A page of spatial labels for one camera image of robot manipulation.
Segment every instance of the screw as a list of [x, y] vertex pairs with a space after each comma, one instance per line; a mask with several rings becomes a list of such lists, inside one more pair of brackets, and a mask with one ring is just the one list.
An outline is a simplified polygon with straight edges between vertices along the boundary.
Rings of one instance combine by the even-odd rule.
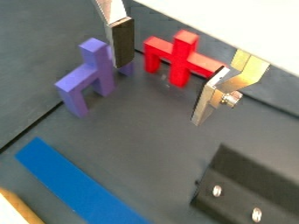
[[262, 220], [262, 211], [258, 207], [255, 207], [254, 212], [253, 212], [253, 221], [255, 223], [259, 223]]
[[229, 107], [234, 109], [242, 97], [243, 94], [239, 91], [234, 91], [233, 93], [223, 95], [221, 103], [227, 104]]
[[222, 187], [219, 185], [215, 185], [214, 186], [214, 189], [213, 189], [213, 195], [214, 197], [219, 197], [221, 196], [221, 192], [222, 192]]

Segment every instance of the gray surface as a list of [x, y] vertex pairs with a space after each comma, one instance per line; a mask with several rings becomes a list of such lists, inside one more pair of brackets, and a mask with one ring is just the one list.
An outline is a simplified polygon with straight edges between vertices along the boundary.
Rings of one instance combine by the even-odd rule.
[[217, 223], [190, 207], [195, 179], [221, 143], [299, 184], [299, 121], [257, 101], [222, 107], [206, 123], [191, 123], [201, 79], [171, 87], [167, 68], [151, 75], [135, 58], [135, 75], [118, 75], [116, 91], [103, 98], [86, 92], [90, 114], [75, 117], [62, 106], [0, 156], [0, 183], [16, 192], [50, 224], [82, 223], [15, 160], [40, 136], [70, 161], [152, 223]]
[[[185, 29], [201, 35], [199, 52], [230, 64], [237, 48], [206, 33], [197, 31], [186, 24], [171, 19], [140, 3], [127, 0], [130, 13], [135, 18], [135, 49], [144, 50], [143, 43], [151, 36], [174, 42], [174, 34]], [[279, 68], [271, 66], [262, 81], [242, 90], [249, 96], [287, 113], [299, 116], [299, 79]]]
[[106, 40], [90, 0], [0, 2], [0, 148], [59, 103], [55, 81], [80, 64], [78, 45]]

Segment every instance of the blue rectangular block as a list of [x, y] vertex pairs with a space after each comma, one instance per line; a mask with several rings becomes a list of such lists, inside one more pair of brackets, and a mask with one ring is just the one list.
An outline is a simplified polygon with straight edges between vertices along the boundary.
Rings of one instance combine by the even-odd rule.
[[16, 159], [88, 223], [150, 223], [39, 137]]

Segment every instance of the dark gray table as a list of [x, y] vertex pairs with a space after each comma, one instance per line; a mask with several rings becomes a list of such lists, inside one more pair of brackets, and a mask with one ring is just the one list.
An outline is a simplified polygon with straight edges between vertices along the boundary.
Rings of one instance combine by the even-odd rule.
[[106, 41], [91, 1], [0, 2], [0, 149], [58, 105], [52, 85], [82, 62], [78, 45]]
[[166, 66], [152, 75], [143, 64], [138, 54], [134, 76], [116, 74], [116, 91], [107, 98], [87, 89], [86, 118], [60, 106], [0, 156], [2, 187], [47, 223], [83, 220], [15, 160], [36, 136], [152, 223], [217, 223], [190, 200], [221, 143], [299, 184], [298, 119], [246, 97], [197, 127], [191, 114], [202, 79], [193, 77], [178, 89], [167, 83]]

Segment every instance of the black metal bracket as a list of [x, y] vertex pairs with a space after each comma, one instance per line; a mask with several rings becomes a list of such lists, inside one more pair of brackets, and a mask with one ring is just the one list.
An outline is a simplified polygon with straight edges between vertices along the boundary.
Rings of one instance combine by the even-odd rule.
[[299, 186], [225, 145], [191, 204], [221, 223], [299, 223]]

